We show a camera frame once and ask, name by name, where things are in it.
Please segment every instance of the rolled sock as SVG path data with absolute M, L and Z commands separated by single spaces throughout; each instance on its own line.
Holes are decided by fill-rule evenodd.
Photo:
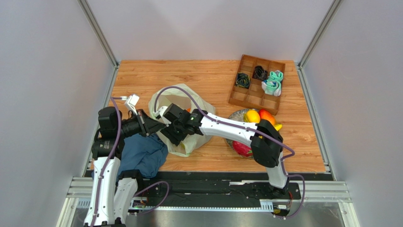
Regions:
M 235 80 L 235 86 L 249 88 L 251 84 L 251 79 L 245 73 L 239 72 Z
M 276 70 L 274 72 L 271 71 L 268 79 L 277 80 L 277 81 L 282 82 L 284 79 L 284 74 L 279 70 Z
M 276 80 L 264 80 L 262 81 L 262 88 L 268 95 L 279 96 L 281 94 L 281 83 Z

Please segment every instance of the plastic bag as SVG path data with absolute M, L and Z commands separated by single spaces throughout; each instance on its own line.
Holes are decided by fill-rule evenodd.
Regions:
M 177 84 L 174 86 L 183 88 L 185 91 L 187 91 L 195 99 L 195 101 L 197 102 L 197 104 L 200 106 L 201 109 L 206 110 L 209 113 L 215 114 L 216 108 L 213 107 L 208 102 L 204 101 L 196 92 L 190 89 L 190 87 L 188 87 L 186 84 Z M 154 112 L 155 99 L 157 98 L 157 94 L 159 92 L 160 90 L 152 96 L 149 102 L 149 112 L 151 118 L 153 119 L 156 119 L 156 116 L 154 116 L 153 112 Z M 196 109 L 196 105 L 185 93 L 183 93 L 181 90 L 170 88 L 168 90 L 165 90 L 158 98 L 156 111 L 158 111 L 158 109 L 162 106 L 165 105 L 169 106 L 171 103 L 177 105 L 178 107 L 181 107 L 184 110 L 190 108 L 191 109 L 190 112 Z M 163 141 L 163 143 L 167 145 L 168 152 L 182 157 L 188 157 L 193 150 L 201 147 L 203 144 L 207 143 L 211 139 L 211 136 L 201 136 L 197 134 L 188 135 L 178 146 L 175 146 L 162 133 L 157 132 L 157 135 Z

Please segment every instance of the wooden table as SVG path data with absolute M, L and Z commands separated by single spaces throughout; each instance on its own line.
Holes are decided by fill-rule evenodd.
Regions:
M 324 164 L 316 141 L 307 104 L 302 93 L 293 61 L 286 63 L 280 109 L 275 116 L 284 126 L 280 130 L 284 143 L 296 152 L 285 161 L 289 172 L 324 172 Z M 147 114 L 151 96 L 163 87 L 185 83 L 204 100 L 216 107 L 216 115 L 229 117 L 243 107 L 228 103 L 239 61 L 122 61 L 112 96 L 140 96 L 136 109 Z M 127 109 L 118 102 L 123 118 Z M 189 157 L 169 154 L 161 171 L 229 171 L 265 172 L 263 166 L 252 159 L 240 157 L 231 150 L 225 140 L 213 137 Z

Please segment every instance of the white wall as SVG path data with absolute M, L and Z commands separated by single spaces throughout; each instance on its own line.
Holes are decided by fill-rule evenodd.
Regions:
M 113 68 L 76 0 L 0 2 L 0 226 L 55 226 Z
M 333 0 L 88 1 L 119 61 L 299 61 Z
M 345 0 L 305 73 L 363 227 L 402 226 L 403 2 Z

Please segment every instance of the fruit bowl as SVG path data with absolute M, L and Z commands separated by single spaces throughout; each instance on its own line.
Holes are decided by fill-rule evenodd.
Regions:
M 238 110 L 236 112 L 233 112 L 228 119 L 230 120 L 234 120 L 237 122 L 244 122 L 244 114 L 246 112 L 248 112 L 250 109 L 242 109 L 242 110 Z M 247 146 L 245 144 L 239 143 L 237 141 L 233 141 L 233 140 L 229 140 L 229 139 L 225 139 L 229 145 L 229 147 L 231 147 L 231 149 L 233 149 L 236 153 L 238 153 L 240 156 L 242 157 L 246 157 L 246 158 L 253 158 L 253 154 L 252 152 L 248 153 L 248 151 L 246 150 Z

